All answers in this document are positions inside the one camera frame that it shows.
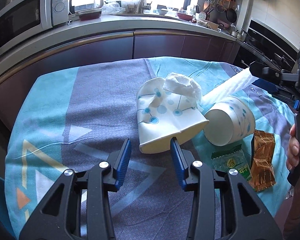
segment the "microwave control panel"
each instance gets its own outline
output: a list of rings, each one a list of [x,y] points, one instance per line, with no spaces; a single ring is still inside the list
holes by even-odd
[[[52,25],[66,23],[69,18],[70,0],[51,0]]]

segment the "microwave knob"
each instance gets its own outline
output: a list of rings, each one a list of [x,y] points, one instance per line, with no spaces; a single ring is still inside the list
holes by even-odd
[[[58,3],[55,7],[55,10],[56,10],[56,12],[61,12],[61,11],[63,11],[64,8],[65,8],[64,3]]]

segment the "orange wrapper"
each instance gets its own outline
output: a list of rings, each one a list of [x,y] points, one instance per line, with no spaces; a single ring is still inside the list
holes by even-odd
[[[273,134],[255,130],[254,155],[251,166],[252,187],[255,191],[261,191],[276,184],[272,166],[274,147]]]

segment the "blue gripper pad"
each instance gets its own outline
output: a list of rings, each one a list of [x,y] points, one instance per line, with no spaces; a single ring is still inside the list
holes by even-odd
[[[130,157],[131,157],[131,142],[129,139],[126,139],[123,143],[117,161],[114,165],[114,179],[116,180],[115,187],[117,188],[117,190],[119,190],[120,187],[123,185],[124,178],[127,173]]]
[[[189,172],[188,165],[183,156],[182,150],[179,146],[177,139],[174,137],[170,141],[170,153],[176,171],[179,185],[183,190],[186,189],[186,176]]]

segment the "cabinet handle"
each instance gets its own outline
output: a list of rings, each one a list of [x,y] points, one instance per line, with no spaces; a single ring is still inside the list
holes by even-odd
[[[244,64],[246,67],[249,67],[243,60],[241,60],[241,63]]]

